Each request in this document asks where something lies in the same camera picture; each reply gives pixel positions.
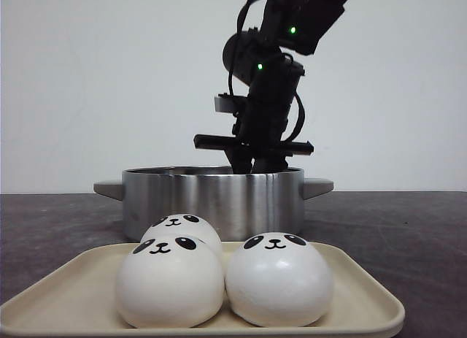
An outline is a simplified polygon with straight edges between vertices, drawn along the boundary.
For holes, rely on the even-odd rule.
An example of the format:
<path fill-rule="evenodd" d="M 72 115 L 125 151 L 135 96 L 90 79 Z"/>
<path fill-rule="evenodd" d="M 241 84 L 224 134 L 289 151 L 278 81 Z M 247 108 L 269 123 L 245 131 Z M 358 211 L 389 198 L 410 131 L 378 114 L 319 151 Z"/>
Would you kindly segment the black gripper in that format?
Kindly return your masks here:
<path fill-rule="evenodd" d="M 281 140 L 288 124 L 289 104 L 262 102 L 249 96 L 232 99 L 237 104 L 232 135 L 197 134 L 193 141 L 200 149 L 224 150 L 233 172 L 251 172 L 252 154 L 254 172 L 283 172 L 287 169 L 285 156 L 309 155 L 314 151 L 309 142 Z"/>

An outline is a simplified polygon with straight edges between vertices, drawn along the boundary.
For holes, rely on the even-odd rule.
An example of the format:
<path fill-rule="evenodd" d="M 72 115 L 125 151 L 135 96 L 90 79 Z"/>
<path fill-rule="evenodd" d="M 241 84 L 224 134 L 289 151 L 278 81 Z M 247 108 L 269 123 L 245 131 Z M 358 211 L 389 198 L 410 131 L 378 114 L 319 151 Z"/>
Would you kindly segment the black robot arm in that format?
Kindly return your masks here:
<path fill-rule="evenodd" d="M 295 142 L 305 111 L 296 92 L 304 67 L 290 51 L 314 53 L 320 38 L 344 12 L 347 0 L 247 0 L 236 33 L 223 49 L 230 78 L 249 93 L 215 97 L 218 112 L 236 122 L 229 137 L 197 134 L 197 148 L 222 150 L 233 173 L 275 173 L 287 169 L 288 156 L 309 155 L 310 142 Z"/>

